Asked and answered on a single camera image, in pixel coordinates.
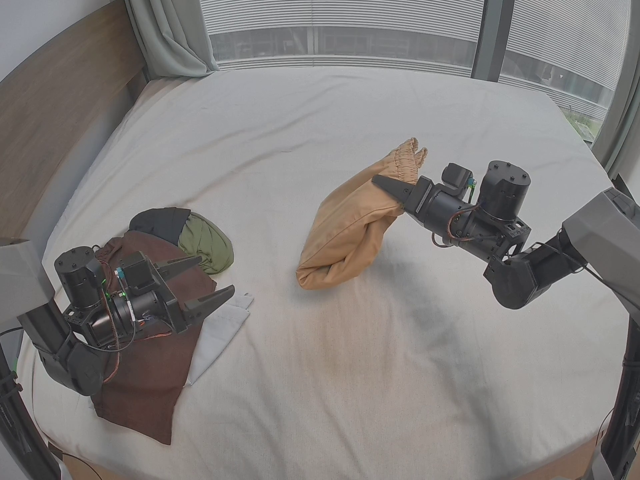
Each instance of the bed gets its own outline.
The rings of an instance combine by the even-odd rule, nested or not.
[[[128,478],[510,478],[588,441],[611,409],[627,314],[587,275],[518,311],[484,263],[400,217],[361,276],[306,292],[294,275],[322,199],[416,136],[421,173],[532,178],[520,216],[546,240],[611,185],[549,98],[372,68],[259,68],[153,81],[85,174],[44,265],[121,235],[135,213],[189,207],[236,255],[220,286],[252,315],[176,405],[171,446],[96,417],[25,339],[23,398],[59,448]]]

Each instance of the olive green cloth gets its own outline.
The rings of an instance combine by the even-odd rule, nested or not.
[[[229,238],[213,222],[194,212],[184,223],[178,247],[187,256],[202,256],[200,266],[208,275],[219,274],[234,262]]]

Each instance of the fitted sheet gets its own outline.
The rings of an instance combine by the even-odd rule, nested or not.
[[[455,162],[523,167],[530,242],[610,186],[549,98],[461,77],[263,68],[148,85],[87,172],[44,264],[123,233],[149,207],[188,207],[226,233],[216,276],[252,316],[183,390],[164,446],[95,415],[25,340],[28,409],[65,451],[137,479],[498,479],[585,442],[612,407],[627,315],[587,274],[525,308],[493,298],[484,263],[438,249],[407,216],[361,276],[308,292],[295,277],[318,205],[415,136],[439,179]]]

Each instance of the white bed sheet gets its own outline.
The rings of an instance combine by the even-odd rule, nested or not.
[[[320,201],[411,136],[432,178],[448,162],[477,178],[492,159],[528,171],[531,241],[609,186],[542,93],[364,68],[152,83],[76,190],[45,267],[59,289],[61,252],[120,235],[141,210],[189,207],[233,242],[218,283],[251,291],[252,316],[183,390],[171,446],[96,417],[25,344],[20,381],[42,432],[124,476],[162,480],[507,478],[593,436],[614,402],[627,315],[587,274],[511,311],[482,261],[433,247],[404,216],[358,278],[319,292],[296,283]]]

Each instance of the bed frame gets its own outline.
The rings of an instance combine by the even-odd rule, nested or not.
[[[138,96],[145,62],[124,0],[60,32],[0,81],[0,236],[53,227]]]

